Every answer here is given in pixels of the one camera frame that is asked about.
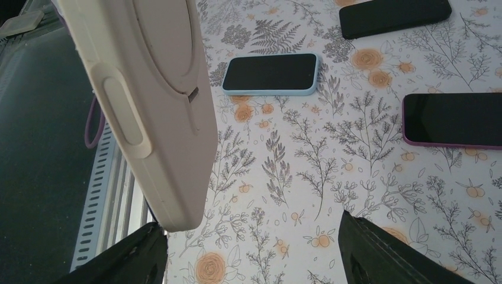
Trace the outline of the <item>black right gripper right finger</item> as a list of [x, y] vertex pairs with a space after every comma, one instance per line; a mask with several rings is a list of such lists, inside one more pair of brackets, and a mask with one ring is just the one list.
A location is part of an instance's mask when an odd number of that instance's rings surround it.
[[342, 214], [338, 243], [348, 283], [470, 283], [348, 211]]

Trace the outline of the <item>black phone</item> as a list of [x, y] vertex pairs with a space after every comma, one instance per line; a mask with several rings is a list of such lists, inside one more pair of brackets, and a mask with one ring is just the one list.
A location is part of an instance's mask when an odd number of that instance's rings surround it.
[[501, 149], [501, 93], [411, 93], [402, 115], [410, 145]]

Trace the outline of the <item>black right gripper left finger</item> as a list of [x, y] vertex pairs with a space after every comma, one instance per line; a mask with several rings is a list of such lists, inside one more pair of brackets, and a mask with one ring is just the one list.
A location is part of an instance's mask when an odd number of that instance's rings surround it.
[[167, 262], [167, 236], [150, 222], [55, 282], [161, 284]]

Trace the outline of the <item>bare black smartphone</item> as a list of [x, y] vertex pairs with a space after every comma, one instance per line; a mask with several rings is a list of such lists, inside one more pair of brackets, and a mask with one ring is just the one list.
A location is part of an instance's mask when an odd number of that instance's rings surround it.
[[405, 30], [447, 20], [447, 0], [377, 0], [341, 8], [340, 29], [347, 40]]

